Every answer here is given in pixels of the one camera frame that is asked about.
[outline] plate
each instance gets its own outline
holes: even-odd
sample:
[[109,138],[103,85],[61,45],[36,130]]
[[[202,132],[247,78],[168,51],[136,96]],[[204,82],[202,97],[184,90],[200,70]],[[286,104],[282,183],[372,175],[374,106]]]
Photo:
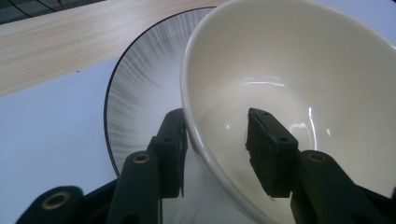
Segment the plate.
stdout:
[[192,30],[212,8],[177,14],[153,25],[125,50],[105,102],[106,142],[116,173],[146,150],[165,114],[181,108],[180,65]]
[[[125,50],[110,78],[105,133],[117,175],[133,152],[146,150],[165,114],[181,107],[180,66],[192,30],[212,8],[153,25]],[[237,210],[189,148],[184,198],[163,200],[163,223],[254,223]]]

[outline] screw hole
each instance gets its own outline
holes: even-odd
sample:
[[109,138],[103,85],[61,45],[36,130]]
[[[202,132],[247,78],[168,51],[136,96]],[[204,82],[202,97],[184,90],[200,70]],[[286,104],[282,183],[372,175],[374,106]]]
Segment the screw hole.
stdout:
[[55,209],[61,207],[67,203],[70,199],[70,193],[67,191],[61,191],[49,196],[41,206],[46,210]]
[[318,153],[309,153],[308,158],[315,162],[325,162],[326,158]]
[[145,163],[149,161],[148,154],[140,154],[134,157],[134,163]]

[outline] white ceramic bowl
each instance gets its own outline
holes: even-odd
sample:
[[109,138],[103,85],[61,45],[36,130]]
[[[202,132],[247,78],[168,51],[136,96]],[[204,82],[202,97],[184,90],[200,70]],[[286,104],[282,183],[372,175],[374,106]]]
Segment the white ceramic bowl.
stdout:
[[299,149],[333,156],[355,183],[396,186],[396,49],[349,17],[307,1],[228,2],[195,28],[181,92],[194,149],[260,222],[293,222],[245,150],[248,109],[272,113]]

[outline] wooden table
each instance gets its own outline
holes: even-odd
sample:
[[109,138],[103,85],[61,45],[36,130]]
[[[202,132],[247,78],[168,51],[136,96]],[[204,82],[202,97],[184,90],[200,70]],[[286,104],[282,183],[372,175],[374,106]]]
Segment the wooden table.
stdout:
[[151,25],[226,0],[107,0],[0,26],[0,96],[120,57]]

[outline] light wood surface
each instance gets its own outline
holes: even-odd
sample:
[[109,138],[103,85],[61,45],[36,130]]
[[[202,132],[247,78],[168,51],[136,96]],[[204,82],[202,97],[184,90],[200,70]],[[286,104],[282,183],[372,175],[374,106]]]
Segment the light wood surface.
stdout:
[[0,96],[120,57],[151,25],[226,0],[107,0],[0,26]]

